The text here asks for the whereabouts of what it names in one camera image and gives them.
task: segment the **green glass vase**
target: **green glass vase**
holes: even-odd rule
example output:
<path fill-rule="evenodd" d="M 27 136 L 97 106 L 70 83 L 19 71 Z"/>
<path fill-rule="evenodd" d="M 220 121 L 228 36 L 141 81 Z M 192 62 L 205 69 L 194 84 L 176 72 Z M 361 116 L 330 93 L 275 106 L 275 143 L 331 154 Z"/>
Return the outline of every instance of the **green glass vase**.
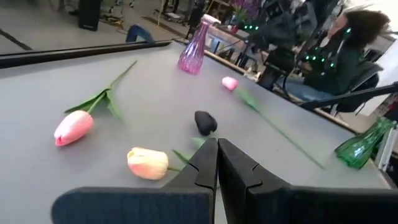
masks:
<path fill-rule="evenodd" d="M 341 144 L 335 149 L 337 158 L 347 166 L 361 169 L 371 156 L 373 149 L 380 138 L 393 128 L 396 123 L 387 118 L 379 118 L 367 131 Z"/>

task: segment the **chair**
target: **chair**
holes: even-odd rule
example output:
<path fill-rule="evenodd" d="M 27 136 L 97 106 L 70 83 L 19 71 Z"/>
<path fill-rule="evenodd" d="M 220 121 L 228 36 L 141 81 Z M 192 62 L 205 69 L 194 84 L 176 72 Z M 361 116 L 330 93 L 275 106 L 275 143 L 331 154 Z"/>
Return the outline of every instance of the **chair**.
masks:
<path fill-rule="evenodd" d="M 139 25 L 132 25 L 127 32 L 126 43 L 137 41 L 137 37 L 143 38 L 144 41 L 150 44 L 153 44 L 155 42 L 152 34 L 150 34 L 148 30 Z"/>
<path fill-rule="evenodd" d="M 359 90 L 366 90 L 368 88 L 375 88 L 377 83 L 379 82 L 378 72 L 383 70 L 378 64 L 373 62 L 363 61 L 359 64 L 358 71 L 354 76 L 354 80 L 351 82 L 350 91 L 348 93 L 352 93 Z M 349 102 L 349 103 L 340 103 L 338 105 L 333 105 L 330 114 L 332 116 L 336 116 L 337 113 L 350 113 L 354 112 L 361 104 L 370 100 L 363 99 L 361 101 Z"/>

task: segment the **gray table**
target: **gray table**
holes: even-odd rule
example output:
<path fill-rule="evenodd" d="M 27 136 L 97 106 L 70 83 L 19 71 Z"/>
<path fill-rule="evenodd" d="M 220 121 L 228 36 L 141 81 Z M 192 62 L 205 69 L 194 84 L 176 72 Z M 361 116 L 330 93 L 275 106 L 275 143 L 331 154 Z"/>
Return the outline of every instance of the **gray table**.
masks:
<path fill-rule="evenodd" d="M 371 163 L 356 171 L 333 150 L 352 137 L 349 131 L 266 91 L 232 69 L 205 58 L 201 72 L 189 75 L 176 64 L 183 46 L 135 50 L 1 70 L 0 223 L 49 224 L 52 202 L 76 187 L 161 187 L 134 176 L 126 154 L 134 146 L 165 151 L 170 164 L 182 163 L 171 149 L 193 154 L 199 136 L 196 110 L 219 123 L 216 138 L 227 138 L 263 167 L 294 185 L 379 188 L 389 186 Z M 116 90 L 125 117 L 120 123 L 102 107 L 95 128 L 84 139 L 57 148 L 53 132 L 63 111 L 97 94 L 131 69 Z M 325 165 L 323 170 L 221 86 L 231 76 L 259 99 L 266 115 Z M 216 223 L 226 223 L 221 194 Z"/>

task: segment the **pink flower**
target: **pink flower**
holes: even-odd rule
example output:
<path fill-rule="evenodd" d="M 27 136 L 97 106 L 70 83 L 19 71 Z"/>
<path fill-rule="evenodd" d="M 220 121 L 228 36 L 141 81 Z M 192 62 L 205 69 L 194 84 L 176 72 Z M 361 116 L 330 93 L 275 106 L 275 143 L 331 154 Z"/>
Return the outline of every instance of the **pink flower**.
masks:
<path fill-rule="evenodd" d="M 224 77 L 222 83 L 227 89 L 231 91 L 235 90 L 236 87 L 238 87 L 238 81 L 231 77 Z"/>
<path fill-rule="evenodd" d="M 78 110 L 66 116 L 54 133 L 55 145 L 66 146 L 90 132 L 94 119 L 86 111 Z"/>
<path fill-rule="evenodd" d="M 167 172 L 169 158 L 164 152 L 134 147 L 127 154 L 127 164 L 136 176 L 159 180 Z"/>

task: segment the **woman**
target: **woman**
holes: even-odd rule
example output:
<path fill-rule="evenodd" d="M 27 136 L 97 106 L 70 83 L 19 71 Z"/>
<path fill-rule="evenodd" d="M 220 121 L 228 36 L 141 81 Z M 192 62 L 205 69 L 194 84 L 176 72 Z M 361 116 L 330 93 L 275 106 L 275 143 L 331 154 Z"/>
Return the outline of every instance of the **woman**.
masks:
<path fill-rule="evenodd" d="M 375 11 L 342 14 L 329 28 L 326 40 L 330 41 L 323 47 L 338 47 L 340 42 L 336 45 L 333 39 L 339 39 L 347 28 L 351 28 L 351 33 L 340 50 L 336 72 L 323 73 L 322 69 L 312 68 L 309 63 L 305 63 L 303 67 L 308 71 L 305 78 L 288 78 L 286 90 L 303 101 L 322 100 L 349 91 L 365 46 L 376 40 L 389 21 L 385 14 Z"/>

